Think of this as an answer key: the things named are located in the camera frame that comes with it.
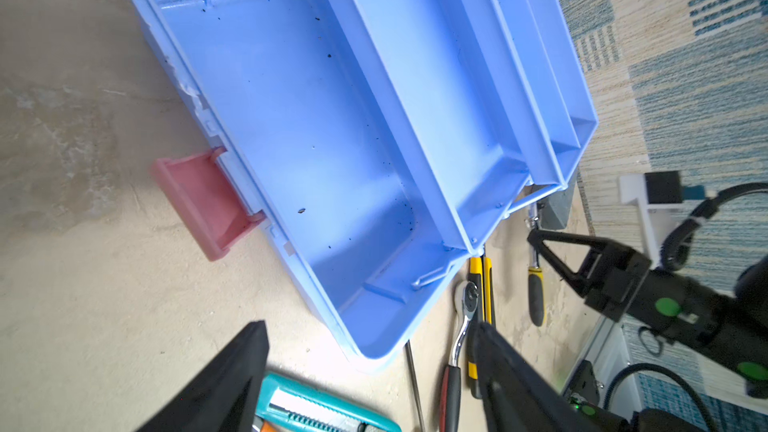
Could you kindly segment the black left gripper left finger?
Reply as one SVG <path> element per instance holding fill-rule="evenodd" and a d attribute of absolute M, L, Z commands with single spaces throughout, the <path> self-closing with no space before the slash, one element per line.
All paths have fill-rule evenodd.
<path fill-rule="evenodd" d="M 266 323 L 250 322 L 141 431 L 250 431 L 265 375 Z"/>

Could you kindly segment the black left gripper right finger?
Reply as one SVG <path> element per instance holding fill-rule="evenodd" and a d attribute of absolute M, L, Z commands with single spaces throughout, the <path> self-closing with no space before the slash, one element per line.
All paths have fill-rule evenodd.
<path fill-rule="evenodd" d="M 595 431 L 491 325 L 472 346 L 489 431 Z"/>

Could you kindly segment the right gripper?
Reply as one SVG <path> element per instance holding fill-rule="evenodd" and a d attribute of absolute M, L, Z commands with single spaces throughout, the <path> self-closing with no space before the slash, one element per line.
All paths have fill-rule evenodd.
<path fill-rule="evenodd" d="M 627 312 L 650 271 L 646 255 L 612 239 L 537 229 L 527 241 L 588 307 L 615 322 Z M 571 270 L 550 249 L 550 242 L 585 246 L 579 269 Z"/>

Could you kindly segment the yellow handled ratchet wrench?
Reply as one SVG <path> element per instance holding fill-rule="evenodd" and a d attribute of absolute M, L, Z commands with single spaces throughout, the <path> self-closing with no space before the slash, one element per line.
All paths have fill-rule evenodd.
<path fill-rule="evenodd" d="M 546 320 L 544 282 L 539 254 L 533 246 L 530 247 L 527 283 L 529 317 L 534 326 L 541 327 Z"/>

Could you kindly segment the black handled ratchet wrench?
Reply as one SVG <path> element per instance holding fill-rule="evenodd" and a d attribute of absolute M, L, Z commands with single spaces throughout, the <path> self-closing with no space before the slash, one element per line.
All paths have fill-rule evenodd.
<path fill-rule="evenodd" d="M 454 293 L 458 329 L 443 370 L 440 394 L 440 432 L 456 432 L 459 425 L 462 375 L 459 358 L 470 324 L 479 305 L 478 287 L 471 281 L 461 282 Z"/>

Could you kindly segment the long black screwdriver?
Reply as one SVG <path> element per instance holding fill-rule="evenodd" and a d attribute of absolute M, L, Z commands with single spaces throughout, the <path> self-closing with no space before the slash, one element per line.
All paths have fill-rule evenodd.
<path fill-rule="evenodd" d="M 414 361 L 414 355 L 413 355 L 412 345 L 410 341 L 406 342 L 404 349 L 405 349 L 406 360 L 408 364 L 408 370 L 409 370 L 414 403 L 416 407 L 416 413 L 418 417 L 419 430 L 421 432 L 425 432 L 426 427 L 425 427 L 425 421 L 424 421 L 424 415 L 423 415 L 423 407 L 421 403 L 421 396 L 420 396 L 420 391 L 418 386 L 418 377 L 417 377 L 417 371 L 416 371 L 416 366 Z"/>

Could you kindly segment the blue white plastic toolbox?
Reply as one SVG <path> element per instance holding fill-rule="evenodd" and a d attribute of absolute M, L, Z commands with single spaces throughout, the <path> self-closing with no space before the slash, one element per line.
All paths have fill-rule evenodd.
<path fill-rule="evenodd" d="M 131 1 L 210 145 L 157 183 L 210 260 L 262 228 L 362 371 L 598 125 L 558 0 Z"/>

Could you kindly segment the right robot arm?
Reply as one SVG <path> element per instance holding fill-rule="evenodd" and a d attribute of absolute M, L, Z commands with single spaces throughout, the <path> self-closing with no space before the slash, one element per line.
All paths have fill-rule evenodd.
<path fill-rule="evenodd" d="M 653 268 L 643 253 L 614 240 L 547 230 L 533 230 L 527 240 L 588 307 L 615 322 L 630 315 L 740 375 L 748 396 L 766 398 L 765 260 L 743 272 L 727 296 Z"/>

